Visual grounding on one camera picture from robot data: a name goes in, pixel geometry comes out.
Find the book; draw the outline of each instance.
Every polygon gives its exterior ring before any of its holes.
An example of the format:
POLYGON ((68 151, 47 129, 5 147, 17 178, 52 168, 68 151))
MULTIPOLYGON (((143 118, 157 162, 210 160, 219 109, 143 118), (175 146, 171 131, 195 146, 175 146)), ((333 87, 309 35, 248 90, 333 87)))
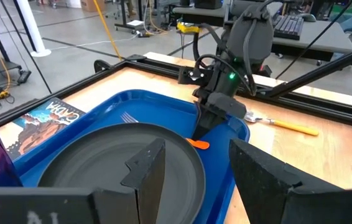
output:
POLYGON ((12 160, 29 152, 46 139, 73 123, 85 112, 68 103, 52 98, 13 121, 20 127, 18 140, 6 151, 12 160))

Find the floor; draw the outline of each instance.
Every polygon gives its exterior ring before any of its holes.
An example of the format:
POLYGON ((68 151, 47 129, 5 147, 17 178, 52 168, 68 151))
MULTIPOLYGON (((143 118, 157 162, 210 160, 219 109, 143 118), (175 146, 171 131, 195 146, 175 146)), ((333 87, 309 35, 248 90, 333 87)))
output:
MULTIPOLYGON (((21 32, 22 39, 27 44, 29 51, 32 51, 13 2, 11 0, 4 0, 4 2, 21 32)), ((63 7, 52 9, 48 6, 38 6, 34 2, 30 2, 30 5, 44 45, 52 51, 49 56, 35 58, 51 92, 58 91, 92 75, 94 73, 93 62, 97 59, 105 60, 110 64, 119 62, 97 13, 63 7)), ((108 4, 108 9, 108 11, 114 11, 115 6, 108 4)), ((147 52, 157 52, 175 57, 182 56, 180 36, 174 30, 164 35, 137 38, 127 30, 115 31, 114 23, 117 21, 119 20, 115 20, 113 17, 106 19, 123 57, 147 52)), ((221 34, 221 31, 221 29, 216 30, 218 34, 221 34)), ((49 90, 46 89, 42 77, 28 56, 28 52, 22 47, 1 3, 0 39, 11 61, 21 64, 24 70, 32 72, 27 83, 19 86, 12 85, 10 93, 14 97, 14 102, 11 100, 0 101, 1 114, 27 101, 48 95, 49 90)), ((191 41, 192 38, 186 36, 185 44, 191 41)), ((209 35, 200 39, 201 54, 214 53, 215 47, 215 41, 209 35)), ((191 45, 184 49, 183 57, 193 59, 191 45)), ((265 64, 271 67, 274 77, 291 61, 292 58, 279 59, 275 55, 271 55, 265 64)), ((315 69, 317 67, 315 62, 314 60, 299 60, 281 79, 289 81, 315 69)), ((17 70, 11 71, 13 80, 17 80, 18 76, 17 70)), ((2 74, 0 75, 0 85, 4 86, 5 83, 6 76, 2 74)), ((313 82, 310 86, 352 95, 352 66, 313 82)))

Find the silver fork tines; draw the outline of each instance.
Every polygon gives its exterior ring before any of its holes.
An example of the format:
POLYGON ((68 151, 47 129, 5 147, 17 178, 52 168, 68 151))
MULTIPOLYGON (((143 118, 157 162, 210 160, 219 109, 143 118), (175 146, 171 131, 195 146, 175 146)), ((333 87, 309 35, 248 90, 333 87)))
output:
POLYGON ((139 121, 134 119, 130 114, 124 112, 121 114, 121 118, 125 123, 138 123, 139 121))

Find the fork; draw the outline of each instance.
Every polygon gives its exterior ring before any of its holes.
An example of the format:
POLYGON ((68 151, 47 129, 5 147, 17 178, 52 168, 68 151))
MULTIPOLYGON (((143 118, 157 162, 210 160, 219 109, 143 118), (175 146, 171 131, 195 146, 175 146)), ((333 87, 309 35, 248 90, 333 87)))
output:
MULTIPOLYGON (((121 114, 121 119, 125 122, 125 123, 138 123, 139 121, 134 119, 134 117, 132 117, 129 113, 124 112, 123 114, 121 114)), ((194 141, 192 139, 189 138, 185 138, 191 145, 193 145, 194 147, 197 147, 199 149, 208 149, 209 148, 209 143, 205 142, 205 141, 194 141)))

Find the table surface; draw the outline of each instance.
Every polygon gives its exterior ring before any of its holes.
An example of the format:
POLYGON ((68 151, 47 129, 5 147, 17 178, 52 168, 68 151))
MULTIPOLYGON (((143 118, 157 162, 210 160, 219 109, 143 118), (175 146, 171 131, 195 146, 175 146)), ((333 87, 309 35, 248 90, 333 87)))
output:
MULTIPOLYGON (((191 66, 194 63, 190 60, 156 53, 148 53, 146 56, 179 65, 191 66)), ((255 80, 265 85, 275 85, 277 83, 275 80, 266 77, 255 77, 255 80)), ((124 68, 63 100, 87 112, 123 90, 149 90, 192 102, 195 99, 192 96, 192 91, 195 88, 196 86, 192 85, 178 85, 176 80, 160 77, 152 73, 133 68, 124 68)), ((352 104, 350 96, 340 93, 322 91, 307 86, 297 91, 352 104)), ((269 126, 268 124, 248 124, 251 131, 249 142, 309 174, 339 187, 352 189, 352 126, 254 100, 241 97, 236 97, 236 99, 258 115, 318 129, 320 135, 313 137, 288 129, 269 126)), ((17 140, 17 132, 17 127, 13 123, 0 127, 0 137, 4 143, 7 142, 5 145, 17 140)), ((236 188, 234 189, 225 223, 249 223, 236 188)))
MULTIPOLYGON (((274 7, 280 8, 279 2, 268 5, 270 11, 274 7)), ((219 9, 196 9, 194 7, 176 7, 174 13, 179 14, 195 14, 201 16, 224 17, 225 7, 219 9)), ((274 37, 273 44, 287 45, 291 47, 306 48, 328 25, 328 21, 304 22, 300 40, 291 40, 285 38, 274 37)), ((324 52, 350 53, 352 52, 352 43, 348 36, 345 35, 339 23, 332 26, 311 46, 310 49, 321 50, 324 52)))

